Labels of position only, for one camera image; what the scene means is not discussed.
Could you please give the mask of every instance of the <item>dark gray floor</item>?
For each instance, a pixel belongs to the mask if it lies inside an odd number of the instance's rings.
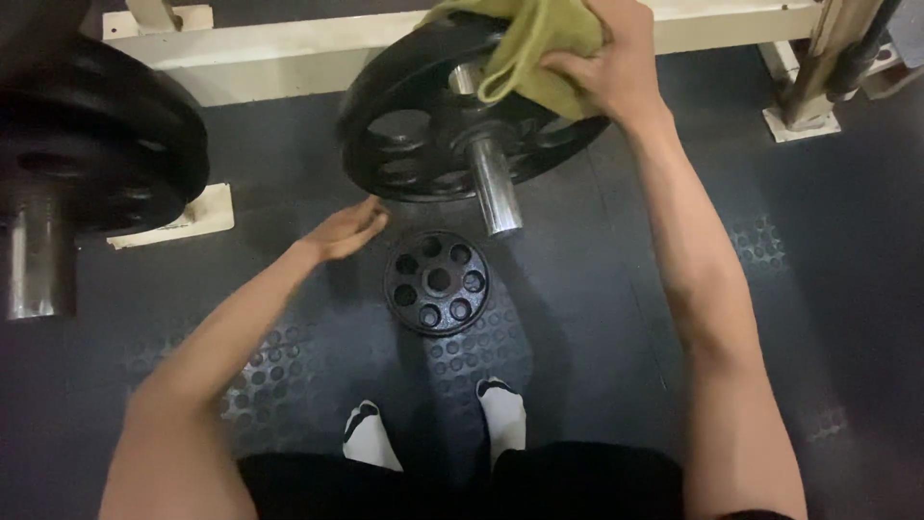
[[[747,271],[812,516],[924,515],[924,83],[875,105],[858,96],[837,112],[841,134],[774,144],[756,49],[662,56],[659,71]],[[120,252],[85,241],[77,319],[0,325],[0,516],[93,517],[129,389],[362,197],[338,162],[338,98],[205,110],[212,180],[231,183],[237,226]],[[464,483],[483,471],[470,386],[496,373],[524,391],[530,446],[601,440],[681,458],[681,352],[619,131],[517,194],[527,226],[508,240],[483,239],[472,201],[389,204],[380,239],[312,275],[230,393],[238,452],[337,452],[349,409],[372,398],[408,471]],[[389,244],[428,228],[477,242],[509,291],[468,344],[421,341],[385,307]]]

